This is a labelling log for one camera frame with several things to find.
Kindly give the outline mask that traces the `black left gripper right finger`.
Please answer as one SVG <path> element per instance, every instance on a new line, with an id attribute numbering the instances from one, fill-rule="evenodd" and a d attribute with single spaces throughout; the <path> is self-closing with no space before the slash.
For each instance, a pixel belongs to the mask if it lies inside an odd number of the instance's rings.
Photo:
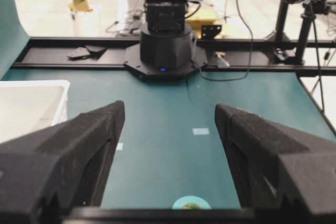
<path id="1" fill-rule="evenodd" d="M 242 207 L 335 215 L 335 142 L 226 104 L 215 124 Z"/>

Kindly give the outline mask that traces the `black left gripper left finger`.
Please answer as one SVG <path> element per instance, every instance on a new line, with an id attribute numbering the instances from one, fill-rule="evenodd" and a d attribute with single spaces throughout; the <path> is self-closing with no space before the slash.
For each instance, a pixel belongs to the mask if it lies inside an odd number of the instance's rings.
<path id="1" fill-rule="evenodd" d="M 120 100 L 1 144 L 1 223 L 100 206 L 125 122 Z"/>

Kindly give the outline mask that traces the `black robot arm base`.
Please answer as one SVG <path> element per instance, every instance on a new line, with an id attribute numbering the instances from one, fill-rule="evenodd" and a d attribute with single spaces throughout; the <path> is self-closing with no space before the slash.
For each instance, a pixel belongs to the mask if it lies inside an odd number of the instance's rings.
<path id="1" fill-rule="evenodd" d="M 125 67 L 149 80 L 179 80 L 208 64 L 189 24 L 179 33 L 155 33 L 141 27 L 140 42 L 125 50 Z"/>

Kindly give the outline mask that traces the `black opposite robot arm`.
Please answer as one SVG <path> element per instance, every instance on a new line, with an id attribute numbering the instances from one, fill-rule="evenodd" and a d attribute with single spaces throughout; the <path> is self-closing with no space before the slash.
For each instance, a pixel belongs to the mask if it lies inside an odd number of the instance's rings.
<path id="1" fill-rule="evenodd" d="M 31 39 L 1 0 L 1 80 L 69 78 L 77 116 L 1 144 L 1 223 L 335 223 L 335 130 L 301 68 L 210 68 L 188 0 L 136 40 Z"/>

